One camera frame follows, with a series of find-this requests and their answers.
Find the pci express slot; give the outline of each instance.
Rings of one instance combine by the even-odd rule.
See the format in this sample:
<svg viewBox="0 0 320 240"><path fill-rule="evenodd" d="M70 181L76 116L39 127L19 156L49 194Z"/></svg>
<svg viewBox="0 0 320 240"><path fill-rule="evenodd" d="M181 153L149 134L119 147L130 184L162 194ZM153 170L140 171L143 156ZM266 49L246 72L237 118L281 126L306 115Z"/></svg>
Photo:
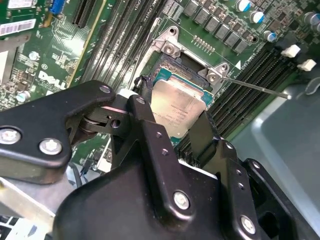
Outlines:
<svg viewBox="0 0 320 240"><path fill-rule="evenodd" d="M76 7L75 14L72 19L72 24L83 29L87 25L90 13L96 4L96 1L97 0L79 0L79 4Z"/></svg>

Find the screw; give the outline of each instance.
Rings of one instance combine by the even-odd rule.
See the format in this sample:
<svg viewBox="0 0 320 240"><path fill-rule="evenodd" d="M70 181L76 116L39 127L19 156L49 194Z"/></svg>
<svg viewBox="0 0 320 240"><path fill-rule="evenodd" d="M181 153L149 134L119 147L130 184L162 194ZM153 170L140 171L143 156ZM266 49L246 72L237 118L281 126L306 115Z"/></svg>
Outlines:
<svg viewBox="0 0 320 240"><path fill-rule="evenodd" d="M228 147L228 149L233 149L234 148L229 142L226 142L225 145Z"/></svg>
<svg viewBox="0 0 320 240"><path fill-rule="evenodd" d="M110 88L107 87L107 86L105 86L105 85L100 86L100 90L101 90L102 92L104 92L105 94L111 93Z"/></svg>
<svg viewBox="0 0 320 240"><path fill-rule="evenodd" d="M47 138L40 142L39 149L41 152L47 155L57 155L62 150L61 143L54 138Z"/></svg>
<svg viewBox="0 0 320 240"><path fill-rule="evenodd" d="M209 77L209 80L210 80L210 82L213 82L214 80L216 80L216 76L211 75L211 76Z"/></svg>
<svg viewBox="0 0 320 240"><path fill-rule="evenodd" d="M256 169L259 169L259 168L260 168L259 164L256 163L255 161L254 161L252 164L253 164L253 166L254 166Z"/></svg>
<svg viewBox="0 0 320 240"><path fill-rule="evenodd" d="M15 144L21 139L21 134L12 128L0 129L0 144Z"/></svg>
<svg viewBox="0 0 320 240"><path fill-rule="evenodd" d="M181 191L176 191L173 194L174 203L182 210L186 210L190 207L188 197Z"/></svg>
<svg viewBox="0 0 320 240"><path fill-rule="evenodd" d="M94 165L92 166L92 170L93 170L93 171L97 171L97 170L98 170L98 164L94 164Z"/></svg>
<svg viewBox="0 0 320 240"><path fill-rule="evenodd" d="M253 222L248 218L247 216L242 216L241 217L241 223L244 229L250 233L250 234L255 234L256 233L256 228Z"/></svg>
<svg viewBox="0 0 320 240"><path fill-rule="evenodd" d="M172 45L167 45L164 47L164 51L166 54L173 54L174 53L174 47Z"/></svg>
<svg viewBox="0 0 320 240"><path fill-rule="evenodd" d="M142 97L137 97L136 100L138 101L138 103L141 103L141 104L145 104L146 101L142 98Z"/></svg>

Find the screw hole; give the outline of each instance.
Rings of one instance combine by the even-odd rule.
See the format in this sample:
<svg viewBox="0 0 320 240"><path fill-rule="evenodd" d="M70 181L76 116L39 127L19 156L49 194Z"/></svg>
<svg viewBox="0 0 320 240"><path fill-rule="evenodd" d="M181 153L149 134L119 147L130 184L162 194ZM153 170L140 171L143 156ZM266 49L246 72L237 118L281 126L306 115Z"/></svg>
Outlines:
<svg viewBox="0 0 320 240"><path fill-rule="evenodd" d="M257 162L252 162L252 164L253 164L253 166L256 168L256 169L259 169L260 168L260 166L259 166L259 164L257 163Z"/></svg>
<svg viewBox="0 0 320 240"><path fill-rule="evenodd" d="M169 32L171 35L176 35L177 31L174 28L170 28Z"/></svg>
<svg viewBox="0 0 320 240"><path fill-rule="evenodd" d="M165 148L162 149L162 152L161 152L161 153L162 153L163 156L168 156L168 155L169 155L168 150L165 149Z"/></svg>
<svg viewBox="0 0 320 240"><path fill-rule="evenodd" d="M238 183L238 187L241 189L241 190L245 190L245 186L242 184L242 183Z"/></svg>
<svg viewBox="0 0 320 240"><path fill-rule="evenodd" d="M252 42L253 43L256 43L258 41L258 38L256 37L256 36L254 36L253 38L252 38Z"/></svg>
<svg viewBox="0 0 320 240"><path fill-rule="evenodd" d="M117 129L120 126L120 123L120 120L115 119L111 121L110 125L113 129Z"/></svg>

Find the cable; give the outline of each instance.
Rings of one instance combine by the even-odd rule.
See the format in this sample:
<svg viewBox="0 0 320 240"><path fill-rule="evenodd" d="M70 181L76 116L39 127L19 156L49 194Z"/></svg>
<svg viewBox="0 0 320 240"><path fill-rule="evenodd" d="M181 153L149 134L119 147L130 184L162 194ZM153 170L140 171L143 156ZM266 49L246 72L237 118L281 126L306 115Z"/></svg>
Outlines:
<svg viewBox="0 0 320 240"><path fill-rule="evenodd" d="M77 188L81 187L82 181L81 181L80 173L79 173L77 166L73 162L69 162L68 165L73 170L76 187Z"/></svg>

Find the blue connector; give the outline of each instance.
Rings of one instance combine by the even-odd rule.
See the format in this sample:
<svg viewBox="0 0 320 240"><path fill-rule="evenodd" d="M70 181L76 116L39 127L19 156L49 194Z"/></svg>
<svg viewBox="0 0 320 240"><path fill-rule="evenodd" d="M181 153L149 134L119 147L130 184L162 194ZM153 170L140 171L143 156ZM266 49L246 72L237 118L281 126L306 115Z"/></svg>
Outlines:
<svg viewBox="0 0 320 240"><path fill-rule="evenodd" d="M52 6L50 8L50 12L53 14L60 14L64 7L65 0L53 0Z"/></svg>

